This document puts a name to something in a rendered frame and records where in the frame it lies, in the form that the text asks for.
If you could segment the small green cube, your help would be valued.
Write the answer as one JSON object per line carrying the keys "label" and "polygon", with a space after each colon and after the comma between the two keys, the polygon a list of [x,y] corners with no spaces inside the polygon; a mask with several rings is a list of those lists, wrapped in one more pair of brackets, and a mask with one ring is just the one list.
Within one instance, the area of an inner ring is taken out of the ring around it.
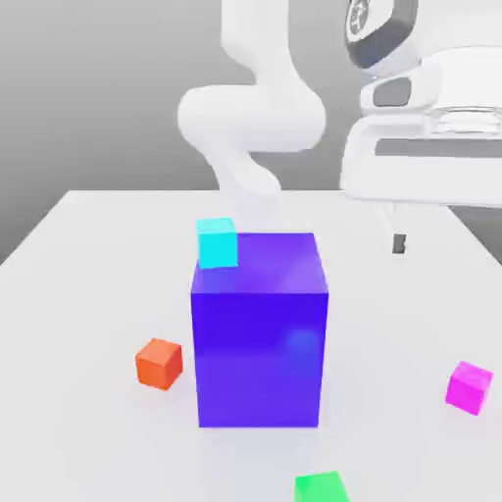
{"label": "small green cube", "polygon": [[294,502],[350,502],[337,471],[297,477]]}

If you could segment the small magenta cube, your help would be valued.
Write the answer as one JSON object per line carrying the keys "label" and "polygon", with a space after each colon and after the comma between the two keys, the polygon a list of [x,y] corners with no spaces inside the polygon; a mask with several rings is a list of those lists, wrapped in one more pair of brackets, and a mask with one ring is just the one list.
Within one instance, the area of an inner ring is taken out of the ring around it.
{"label": "small magenta cube", "polygon": [[493,372],[461,361],[448,381],[445,402],[478,416],[486,399]]}

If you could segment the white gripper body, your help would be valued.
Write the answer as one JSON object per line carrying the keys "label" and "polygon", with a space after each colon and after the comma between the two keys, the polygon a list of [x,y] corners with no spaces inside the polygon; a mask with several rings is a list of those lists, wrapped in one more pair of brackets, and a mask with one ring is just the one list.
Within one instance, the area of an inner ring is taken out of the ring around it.
{"label": "white gripper body", "polygon": [[435,135],[426,116],[367,116],[346,140],[340,188],[353,198],[502,207],[502,131]]}

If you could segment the small cyan cube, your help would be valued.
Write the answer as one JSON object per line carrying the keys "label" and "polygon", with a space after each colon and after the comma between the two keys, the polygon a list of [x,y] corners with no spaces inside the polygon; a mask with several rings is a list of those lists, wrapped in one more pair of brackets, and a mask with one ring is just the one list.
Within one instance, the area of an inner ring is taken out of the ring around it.
{"label": "small cyan cube", "polygon": [[196,234],[200,269],[238,265],[237,233],[231,218],[197,220]]}

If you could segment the large purple box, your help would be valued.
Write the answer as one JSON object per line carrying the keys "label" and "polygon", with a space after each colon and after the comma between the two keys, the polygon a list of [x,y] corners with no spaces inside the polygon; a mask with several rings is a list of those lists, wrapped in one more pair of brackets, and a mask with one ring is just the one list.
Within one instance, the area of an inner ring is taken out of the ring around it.
{"label": "large purple box", "polygon": [[328,287],[315,236],[240,233],[190,292],[201,427],[316,427]]}

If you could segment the small orange cube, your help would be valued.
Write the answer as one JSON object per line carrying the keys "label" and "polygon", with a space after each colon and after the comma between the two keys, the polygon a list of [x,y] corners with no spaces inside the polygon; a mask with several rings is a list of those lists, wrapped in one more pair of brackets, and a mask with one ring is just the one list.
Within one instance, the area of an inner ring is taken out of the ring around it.
{"label": "small orange cube", "polygon": [[181,346],[152,338],[135,355],[135,365],[140,383],[166,391],[183,371]]}

